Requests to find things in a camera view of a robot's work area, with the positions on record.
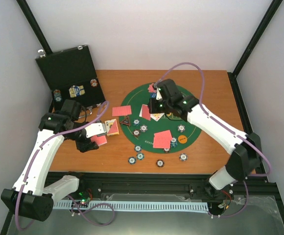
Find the blue white chip mat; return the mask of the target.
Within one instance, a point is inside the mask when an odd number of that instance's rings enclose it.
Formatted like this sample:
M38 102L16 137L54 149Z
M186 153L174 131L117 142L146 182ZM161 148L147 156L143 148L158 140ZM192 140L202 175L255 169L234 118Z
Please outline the blue white chip mat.
M140 126L140 131L141 132L146 132L148 130L148 127L146 125L141 125Z
M184 125L181 125L181 124L180 124L180 125L178 125L178 128L177 128L177 129L178 129L178 132L181 132L181 133L182 133L182 132L185 131L186 128L185 128Z

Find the blue small blind button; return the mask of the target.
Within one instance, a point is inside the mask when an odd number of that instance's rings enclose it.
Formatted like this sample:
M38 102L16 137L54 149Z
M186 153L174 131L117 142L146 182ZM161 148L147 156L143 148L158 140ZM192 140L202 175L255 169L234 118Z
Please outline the blue small blind button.
M151 93L151 94L150 94L150 98L151 98L151 99L156 99L156 97L157 97L157 94L156 94L156 93Z

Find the orange big blind button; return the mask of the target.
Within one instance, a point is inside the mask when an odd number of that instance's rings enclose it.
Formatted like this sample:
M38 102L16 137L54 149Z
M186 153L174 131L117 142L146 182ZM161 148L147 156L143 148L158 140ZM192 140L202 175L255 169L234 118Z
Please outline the orange big blind button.
M187 143L187 141L188 141L188 138L185 135L180 135L178 137L178 142L181 143L181 144L185 144L185 143Z

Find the green blue chip stack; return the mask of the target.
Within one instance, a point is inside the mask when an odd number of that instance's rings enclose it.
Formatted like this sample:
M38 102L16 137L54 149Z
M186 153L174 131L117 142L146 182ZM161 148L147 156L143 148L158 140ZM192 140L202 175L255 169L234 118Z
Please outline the green blue chip stack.
M129 157L129 159L128 159L128 163L131 164L131 165L135 164L136 161L137 161L137 159L135 157Z

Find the blue white chip stack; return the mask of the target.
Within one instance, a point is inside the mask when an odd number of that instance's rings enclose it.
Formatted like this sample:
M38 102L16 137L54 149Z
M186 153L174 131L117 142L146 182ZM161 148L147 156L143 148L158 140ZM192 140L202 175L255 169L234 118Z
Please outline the blue white chip stack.
M181 161L186 161L188 159L188 156L187 156L187 154L185 154L185 153L181 153L180 155L179 155L179 160L181 160Z

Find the dealt pink card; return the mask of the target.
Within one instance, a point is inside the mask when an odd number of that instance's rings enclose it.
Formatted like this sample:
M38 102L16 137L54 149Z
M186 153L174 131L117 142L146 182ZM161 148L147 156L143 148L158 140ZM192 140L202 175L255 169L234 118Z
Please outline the dealt pink card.
M132 114L132 110L131 110L130 105L118 106L118 107L112 108L112 116L113 117L127 116L127 115L131 115L131 114Z

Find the pink-backed card deck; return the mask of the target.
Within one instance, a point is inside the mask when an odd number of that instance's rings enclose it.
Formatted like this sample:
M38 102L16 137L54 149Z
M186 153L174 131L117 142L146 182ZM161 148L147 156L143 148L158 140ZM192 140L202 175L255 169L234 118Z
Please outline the pink-backed card deck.
M95 135L95 136L91 137L91 141L95 142L98 146L101 146L101 145L104 145L104 144L107 143L107 138L106 138L105 135L103 135L103 136Z

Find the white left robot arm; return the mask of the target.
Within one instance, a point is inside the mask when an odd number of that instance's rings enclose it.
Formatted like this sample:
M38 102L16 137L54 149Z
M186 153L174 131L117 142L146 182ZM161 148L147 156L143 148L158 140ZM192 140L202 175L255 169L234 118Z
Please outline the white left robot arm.
M98 149L91 141L93 136L107 133L101 115L90 121L79 123L82 106L74 100L65 100L60 110L46 113L40 121L36 143L20 177L11 189L4 189L1 200L16 216L45 221L53 206L68 194L76 197L86 194L87 184L73 175L46 187L46 177L54 156L65 140L72 140L81 153Z

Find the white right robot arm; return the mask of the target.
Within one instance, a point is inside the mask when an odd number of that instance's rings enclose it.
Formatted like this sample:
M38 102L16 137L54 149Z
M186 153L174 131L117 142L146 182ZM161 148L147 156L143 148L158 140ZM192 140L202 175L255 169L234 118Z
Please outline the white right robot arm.
M257 134L246 134L233 128L210 112L200 100L192 95L179 100L150 98L150 113L173 113L184 121L195 125L216 140L230 157L227 163L209 178L209 184L216 190L242 181L264 160L268 172L255 174L265 177L271 173L271 163L259 149L260 138Z

